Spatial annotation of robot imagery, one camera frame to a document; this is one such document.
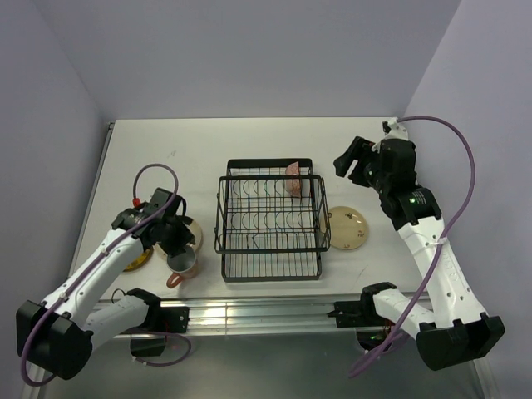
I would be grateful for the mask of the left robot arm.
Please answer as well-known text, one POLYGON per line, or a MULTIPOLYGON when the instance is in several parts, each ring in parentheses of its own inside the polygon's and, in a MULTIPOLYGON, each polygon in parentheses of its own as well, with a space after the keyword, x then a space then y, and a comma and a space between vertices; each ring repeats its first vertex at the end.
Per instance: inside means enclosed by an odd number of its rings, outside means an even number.
POLYGON ((26 301, 16 313, 17 354, 24 381, 33 385, 27 364, 53 377, 73 378, 91 354, 130 329, 158 331, 160 298, 133 288, 116 303, 94 309, 117 277, 146 250, 159 245, 168 259, 183 254, 195 237, 185 224, 185 200, 158 188, 150 201, 121 211, 98 249, 59 288, 41 302, 26 301))

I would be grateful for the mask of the pink floral mug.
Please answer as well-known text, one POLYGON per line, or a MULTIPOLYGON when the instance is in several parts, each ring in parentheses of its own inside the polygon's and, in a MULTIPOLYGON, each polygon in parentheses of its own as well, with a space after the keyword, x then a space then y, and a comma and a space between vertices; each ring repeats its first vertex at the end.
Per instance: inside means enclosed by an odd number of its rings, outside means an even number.
POLYGON ((199 273, 199 264, 195 250, 185 246, 183 253, 167 258, 171 275, 166 281, 167 288, 175 288, 186 279, 194 278, 199 273))

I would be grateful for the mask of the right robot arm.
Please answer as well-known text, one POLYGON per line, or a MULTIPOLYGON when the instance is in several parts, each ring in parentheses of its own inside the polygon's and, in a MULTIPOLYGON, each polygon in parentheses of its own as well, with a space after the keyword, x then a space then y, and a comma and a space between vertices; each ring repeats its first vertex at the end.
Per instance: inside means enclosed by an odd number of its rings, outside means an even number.
POLYGON ((423 277, 413 298, 388 282, 365 287, 362 319, 393 323, 386 347, 400 331, 414 338, 433 371, 484 357, 505 334, 505 325, 487 313, 466 281, 447 239, 450 225, 432 192, 417 182, 414 143, 398 138, 372 143, 358 136, 333 164, 338 176, 377 192, 423 277))

